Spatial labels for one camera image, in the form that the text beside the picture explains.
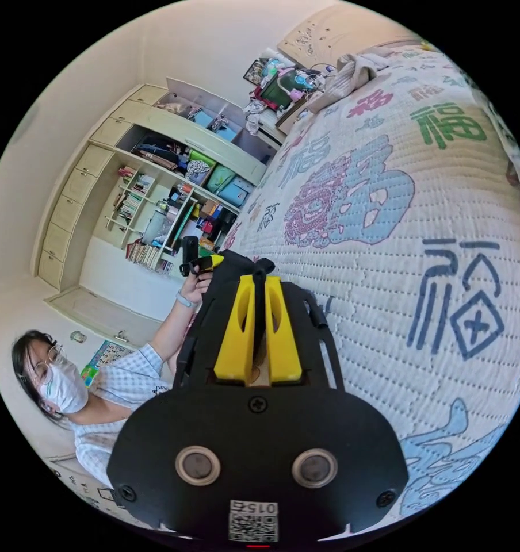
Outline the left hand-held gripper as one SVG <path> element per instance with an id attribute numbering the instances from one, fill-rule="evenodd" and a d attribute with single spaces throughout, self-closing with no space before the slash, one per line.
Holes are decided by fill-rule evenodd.
<path id="1" fill-rule="evenodd" d="M 183 277 L 198 276 L 201 271 L 212 271 L 224 261 L 224 256 L 213 254 L 182 263 L 179 272 Z"/>

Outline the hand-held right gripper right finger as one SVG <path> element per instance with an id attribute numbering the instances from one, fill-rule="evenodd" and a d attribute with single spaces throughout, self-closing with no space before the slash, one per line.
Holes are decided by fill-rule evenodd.
<path id="1" fill-rule="evenodd" d="M 269 382 L 296 384 L 301 380 L 302 368 L 279 277 L 266 278 L 264 295 Z"/>

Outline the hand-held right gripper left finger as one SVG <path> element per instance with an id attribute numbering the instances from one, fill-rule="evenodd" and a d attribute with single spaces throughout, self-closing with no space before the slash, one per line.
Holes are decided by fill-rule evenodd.
<path id="1" fill-rule="evenodd" d="M 225 334 L 214 366 L 221 382 L 249 385 L 253 374 L 255 283 L 244 275 L 233 296 Z"/>

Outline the person's left hand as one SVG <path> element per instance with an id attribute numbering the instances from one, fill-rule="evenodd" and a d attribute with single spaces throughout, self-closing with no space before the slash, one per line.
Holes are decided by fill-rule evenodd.
<path id="1" fill-rule="evenodd" d="M 194 274 L 190 271 L 177 294 L 177 301 L 187 308 L 196 308 L 202 302 L 202 297 L 207 292 L 212 277 L 213 272 L 211 271 L 201 274 Z"/>

